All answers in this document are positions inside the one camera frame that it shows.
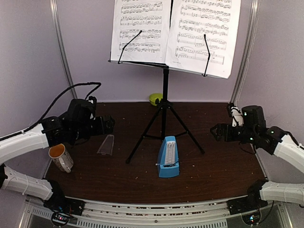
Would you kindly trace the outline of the blue metronome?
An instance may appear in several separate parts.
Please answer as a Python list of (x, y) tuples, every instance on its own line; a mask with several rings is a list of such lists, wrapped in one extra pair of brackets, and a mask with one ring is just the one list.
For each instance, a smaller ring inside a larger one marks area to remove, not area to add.
[(175, 136), (166, 136), (156, 163), (159, 178), (174, 178), (180, 174), (178, 147)]

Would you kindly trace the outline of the left aluminium corner post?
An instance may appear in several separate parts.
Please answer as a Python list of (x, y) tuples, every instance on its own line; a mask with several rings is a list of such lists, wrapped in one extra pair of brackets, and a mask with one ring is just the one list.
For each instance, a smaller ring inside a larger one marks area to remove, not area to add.
[(59, 52), (60, 52), (60, 58), (62, 62), (62, 66), (64, 69), (64, 74), (67, 80), (67, 83), (69, 86), (73, 86), (74, 82), (71, 76), (70, 72), (70, 67), (67, 59), (67, 54), (64, 46), (64, 40), (62, 36), (62, 31), (61, 31), (61, 26), (60, 26), (60, 18), (59, 18), (59, 13), (58, 13), (58, 7), (57, 7), (57, 1), (56, 0), (50, 0), (50, 10), (51, 10), (51, 16), (53, 20), (53, 24), (55, 27), (55, 32), (57, 36), (57, 43), (59, 47)]

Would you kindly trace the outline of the right aluminium corner post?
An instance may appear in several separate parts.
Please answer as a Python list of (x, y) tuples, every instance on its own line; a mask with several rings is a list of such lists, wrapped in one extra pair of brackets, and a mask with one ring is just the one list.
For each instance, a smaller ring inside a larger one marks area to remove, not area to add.
[(245, 79), (249, 67), (249, 57), (254, 46), (255, 36), (257, 32), (256, 29), (258, 24), (259, 6), (260, 6), (260, 0), (251, 1), (242, 57), (239, 64), (239, 69), (237, 73), (237, 79), (235, 82), (233, 94), (230, 100), (230, 102), (234, 103), (235, 105), (238, 105), (238, 102), (240, 100), (241, 92), (245, 83)]

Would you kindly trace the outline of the aluminium corner post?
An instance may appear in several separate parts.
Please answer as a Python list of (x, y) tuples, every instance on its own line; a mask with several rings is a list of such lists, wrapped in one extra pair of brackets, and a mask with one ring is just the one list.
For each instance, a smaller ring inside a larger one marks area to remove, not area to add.
[(60, 18), (59, 18), (59, 13), (58, 13), (58, 7), (57, 7), (57, 1), (56, 0), (50, 0), (50, 10), (51, 10), (51, 16), (53, 20), (53, 24), (55, 27), (55, 32), (57, 36), (57, 43), (59, 47), (59, 52), (60, 52), (60, 58), (62, 62), (62, 66), (64, 69), (64, 74), (67, 80), (67, 83), (69, 86), (73, 86), (74, 82), (71, 76), (70, 72), (70, 67), (67, 59), (67, 54), (64, 46), (64, 40), (62, 36), (62, 31), (61, 31), (61, 26), (60, 26)]
[(238, 105), (238, 102), (240, 100), (241, 92), (245, 83), (245, 79), (249, 67), (249, 57), (254, 46), (255, 36), (257, 32), (256, 29), (258, 24), (259, 6), (260, 6), (260, 0), (251, 1), (242, 57), (239, 64), (239, 69), (237, 73), (237, 79), (235, 82), (233, 94), (230, 100), (230, 102), (234, 103), (235, 105)]

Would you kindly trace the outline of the clear metronome front cover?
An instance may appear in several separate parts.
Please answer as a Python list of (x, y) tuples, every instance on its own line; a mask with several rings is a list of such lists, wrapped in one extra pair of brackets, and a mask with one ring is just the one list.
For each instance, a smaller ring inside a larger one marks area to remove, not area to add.
[(97, 150), (97, 154), (112, 156), (114, 148), (114, 135), (109, 134), (106, 136), (101, 146)]

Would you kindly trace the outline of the black music stand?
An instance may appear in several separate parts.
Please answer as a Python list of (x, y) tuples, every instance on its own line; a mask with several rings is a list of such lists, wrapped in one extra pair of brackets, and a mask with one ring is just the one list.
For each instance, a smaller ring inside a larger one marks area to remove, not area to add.
[(152, 66), (152, 67), (157, 67), (157, 68), (162, 69), (162, 71), (163, 71), (163, 89), (162, 89), (163, 99), (160, 101), (160, 103), (157, 104), (156, 115), (160, 115), (162, 117), (161, 135), (158, 137), (158, 139), (161, 141), (164, 140), (165, 132), (166, 132), (167, 112), (173, 111), (172, 103), (168, 100), (168, 88), (169, 88), (169, 72), (174, 69), (169, 68), (165, 63), (156, 64), (156, 63), (147, 63), (147, 62), (118, 62), (117, 64), (135, 64), (135, 65), (143, 65), (143, 66)]

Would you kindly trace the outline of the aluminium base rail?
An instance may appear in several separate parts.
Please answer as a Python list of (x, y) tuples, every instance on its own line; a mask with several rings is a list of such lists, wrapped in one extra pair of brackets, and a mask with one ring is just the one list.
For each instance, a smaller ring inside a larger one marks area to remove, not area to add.
[(65, 228), (292, 228), (286, 205), (231, 214), (229, 199), (171, 204), (127, 204), (84, 200), (81, 215)]

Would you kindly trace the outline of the sheet music page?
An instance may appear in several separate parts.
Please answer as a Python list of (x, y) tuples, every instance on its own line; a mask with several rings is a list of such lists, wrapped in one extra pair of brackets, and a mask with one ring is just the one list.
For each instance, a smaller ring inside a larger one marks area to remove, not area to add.
[(165, 64), (202, 76), (231, 75), (241, 1), (175, 0)]
[(164, 64), (170, 0), (116, 0), (110, 60)]

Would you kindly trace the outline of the green bowl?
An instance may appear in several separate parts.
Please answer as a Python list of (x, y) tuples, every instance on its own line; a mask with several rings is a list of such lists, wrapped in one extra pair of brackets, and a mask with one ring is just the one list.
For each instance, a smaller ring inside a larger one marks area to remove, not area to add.
[(162, 93), (153, 93), (149, 95), (149, 101), (150, 104), (153, 106), (157, 106), (158, 103), (163, 99), (163, 94)]

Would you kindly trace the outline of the white patterned mug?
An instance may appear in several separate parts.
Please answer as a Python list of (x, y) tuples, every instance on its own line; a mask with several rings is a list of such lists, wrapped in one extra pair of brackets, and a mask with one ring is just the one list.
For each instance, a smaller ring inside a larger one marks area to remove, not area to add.
[(71, 173), (74, 162), (64, 144), (50, 147), (48, 155), (61, 171)]

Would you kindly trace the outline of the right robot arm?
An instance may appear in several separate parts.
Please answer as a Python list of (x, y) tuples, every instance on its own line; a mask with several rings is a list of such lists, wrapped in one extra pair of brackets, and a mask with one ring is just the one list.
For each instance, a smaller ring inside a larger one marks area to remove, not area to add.
[[(255, 149), (263, 149), (270, 155), (288, 162), (300, 172), (304, 171), (304, 146), (294, 136), (277, 126), (267, 127), (263, 108), (258, 105), (242, 109), (227, 105), (232, 123), (218, 123), (210, 129), (216, 141), (251, 144)], [(282, 201), (304, 204), (303, 184), (277, 183), (258, 180), (248, 190), (243, 204), (246, 209), (254, 209), (261, 201)]]

